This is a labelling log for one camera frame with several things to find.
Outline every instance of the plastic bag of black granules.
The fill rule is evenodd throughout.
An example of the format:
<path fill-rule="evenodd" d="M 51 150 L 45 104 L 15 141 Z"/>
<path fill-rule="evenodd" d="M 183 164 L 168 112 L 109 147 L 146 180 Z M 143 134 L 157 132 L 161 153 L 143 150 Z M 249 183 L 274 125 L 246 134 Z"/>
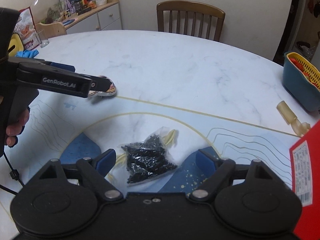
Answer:
<path fill-rule="evenodd" d="M 148 136 L 144 142 L 121 146 L 126 153 L 126 167 L 130 174 L 128 184 L 150 181 L 177 168 L 177 165 L 168 160 L 169 152 L 166 147 L 168 141 L 170 143 L 174 139 L 174 130 L 164 137 L 161 136 L 161 130 L 163 128 Z"/>

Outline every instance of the small basket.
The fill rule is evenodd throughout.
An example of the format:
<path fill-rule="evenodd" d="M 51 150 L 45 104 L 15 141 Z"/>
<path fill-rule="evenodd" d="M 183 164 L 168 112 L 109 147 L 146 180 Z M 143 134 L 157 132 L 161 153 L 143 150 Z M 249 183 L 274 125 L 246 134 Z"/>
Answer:
<path fill-rule="evenodd" d="M 320 91 L 312 82 L 320 86 L 320 72 L 315 66 L 296 52 L 286 52 L 284 57 L 283 86 L 307 111 L 312 112 L 319 110 Z M 305 72 L 310 76 L 310 81 L 289 58 L 295 58 L 302 63 Z"/>

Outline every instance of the wooden chair by cabinet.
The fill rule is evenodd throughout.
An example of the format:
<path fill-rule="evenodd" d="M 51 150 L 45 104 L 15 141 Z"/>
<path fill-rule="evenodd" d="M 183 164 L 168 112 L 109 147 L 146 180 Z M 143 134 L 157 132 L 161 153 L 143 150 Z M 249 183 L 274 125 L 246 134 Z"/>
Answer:
<path fill-rule="evenodd" d="M 208 20 L 208 27 L 207 33 L 205 38 L 208 40 L 210 35 L 210 28 L 211 28 L 211 20 L 212 16 L 217 17 L 217 26 L 214 33 L 214 41 L 219 41 L 223 26 L 223 21 L 225 18 L 225 12 L 220 10 L 217 7 L 214 7 L 209 4 L 199 3 L 199 2 L 191 2 L 191 1 L 180 1 L 180 0 L 173 0 L 173 1 L 165 1 L 161 2 L 157 5 L 157 19 L 158 19 L 158 31 L 164 32 L 164 11 L 170 11 L 169 14 L 169 33 L 172 33 L 172 11 L 178 11 L 177 14 L 177 33 L 180 33 L 180 12 L 185 11 L 185 20 L 184 20 L 184 31 L 183 34 L 187 35 L 188 30 L 188 13 L 193 12 L 193 20 L 192 20 L 192 29 L 191 29 L 191 36 L 195 36 L 195 28 L 196 28 L 196 14 L 201 13 L 201 20 L 199 26 L 199 34 L 198 37 L 202 37 L 202 30 L 203 30 L 203 22 L 204 22 L 204 15 L 209 15 Z"/>
<path fill-rule="evenodd" d="M 67 34 L 67 31 L 61 22 L 50 23 L 50 24 L 37 23 L 36 30 L 37 31 L 44 30 L 47 38 L 52 38 L 52 37 Z"/>

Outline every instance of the clear glass cup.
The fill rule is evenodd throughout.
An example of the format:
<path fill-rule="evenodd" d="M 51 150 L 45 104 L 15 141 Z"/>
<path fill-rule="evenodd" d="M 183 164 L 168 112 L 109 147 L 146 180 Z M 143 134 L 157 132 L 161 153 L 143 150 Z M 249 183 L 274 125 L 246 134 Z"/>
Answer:
<path fill-rule="evenodd" d="M 44 30 L 39 30 L 38 32 L 36 32 L 40 47 L 43 48 L 45 46 L 47 46 L 49 44 L 49 40 L 47 38 L 47 36 L 45 35 Z"/>

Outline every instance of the cabinet door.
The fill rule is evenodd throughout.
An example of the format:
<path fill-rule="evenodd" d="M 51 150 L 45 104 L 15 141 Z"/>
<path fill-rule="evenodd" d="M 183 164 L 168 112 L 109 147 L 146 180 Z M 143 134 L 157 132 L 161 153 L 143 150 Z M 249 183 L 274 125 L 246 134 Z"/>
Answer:
<path fill-rule="evenodd" d="M 100 26 L 97 14 L 95 13 L 67 29 L 67 34 L 92 32 L 98 30 L 100 30 Z"/>
<path fill-rule="evenodd" d="M 100 27 L 105 28 L 112 22 L 120 18 L 119 4 L 115 4 L 98 12 Z"/>
<path fill-rule="evenodd" d="M 109 24 L 107 27 L 103 28 L 102 30 L 103 31 L 122 30 L 120 19 L 117 19 L 116 21 Z"/>

